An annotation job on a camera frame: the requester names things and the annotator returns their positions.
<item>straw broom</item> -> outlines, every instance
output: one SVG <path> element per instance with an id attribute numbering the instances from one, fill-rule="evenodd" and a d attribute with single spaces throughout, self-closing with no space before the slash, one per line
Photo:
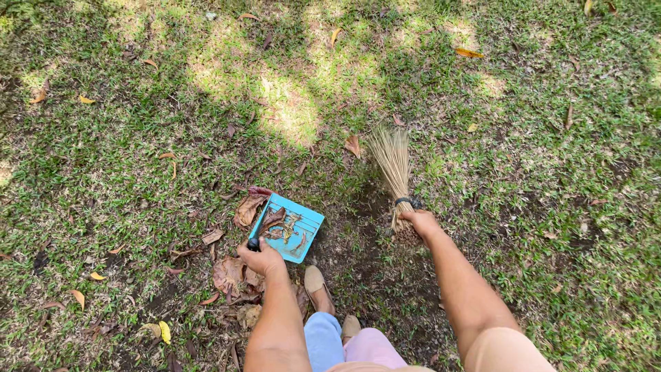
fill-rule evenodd
<path id="1" fill-rule="evenodd" d="M 368 146 L 381 168 L 390 195 L 395 200 L 408 198 L 408 134 L 403 130 L 396 130 L 391 134 L 379 127 L 373 131 Z M 420 237 L 413 229 L 413 224 L 399 218 L 399 215 L 407 210 L 413 210 L 408 201 L 397 203 L 391 228 L 395 231 L 396 240 L 405 244 L 417 244 Z"/>

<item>lawn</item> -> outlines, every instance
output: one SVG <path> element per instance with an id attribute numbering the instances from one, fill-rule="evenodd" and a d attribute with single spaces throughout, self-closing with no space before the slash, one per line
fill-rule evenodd
<path id="1" fill-rule="evenodd" d="M 258 185 L 326 216 L 295 283 L 318 265 L 340 321 L 460 371 L 429 253 L 392 242 L 369 152 L 344 148 L 385 125 L 559 371 L 661 371 L 661 3 L 238 3 L 0 5 L 0 369 L 236 370 L 243 303 L 198 303 Z M 161 320 L 169 345 L 140 330 Z"/>

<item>hand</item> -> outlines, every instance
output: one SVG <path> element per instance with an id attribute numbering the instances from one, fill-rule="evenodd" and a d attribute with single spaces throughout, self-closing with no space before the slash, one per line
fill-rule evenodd
<path id="1" fill-rule="evenodd" d="M 399 215 L 399 218 L 411 221 L 413 223 L 413 228 L 425 241 L 425 243 L 427 242 L 427 239 L 433 235 L 445 234 L 443 229 L 438 226 L 436 217 L 434 217 L 431 212 L 427 212 L 426 210 L 416 209 L 415 212 L 412 210 L 402 212 Z"/>
<path id="2" fill-rule="evenodd" d="M 282 256 L 266 243 L 264 238 L 259 238 L 259 249 L 261 252 L 253 252 L 248 249 L 248 240 L 245 240 L 237 248 L 237 253 L 243 262 L 250 267 L 255 273 L 261 274 L 265 277 L 277 272 L 287 273 L 287 266 L 285 265 Z"/>

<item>forearm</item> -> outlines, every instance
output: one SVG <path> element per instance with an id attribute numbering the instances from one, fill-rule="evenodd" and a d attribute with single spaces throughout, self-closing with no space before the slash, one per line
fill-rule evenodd
<path id="1" fill-rule="evenodd" d="M 505 303 L 445 232 L 439 229 L 425 242 L 434 258 L 444 308 L 457 335 L 462 359 L 483 330 L 509 327 L 520 331 Z"/>
<path id="2" fill-rule="evenodd" d="M 286 270 L 267 275 L 264 307 L 246 349 L 245 372 L 308 372 L 303 319 Z"/>

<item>light blue pants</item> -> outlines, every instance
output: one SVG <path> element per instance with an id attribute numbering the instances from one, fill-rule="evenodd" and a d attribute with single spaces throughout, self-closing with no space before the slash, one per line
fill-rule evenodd
<path id="1" fill-rule="evenodd" d="M 312 372 L 325 372 L 333 365 L 344 363 L 342 327 L 337 319 L 327 312 L 316 312 L 303 327 L 307 355 Z"/>

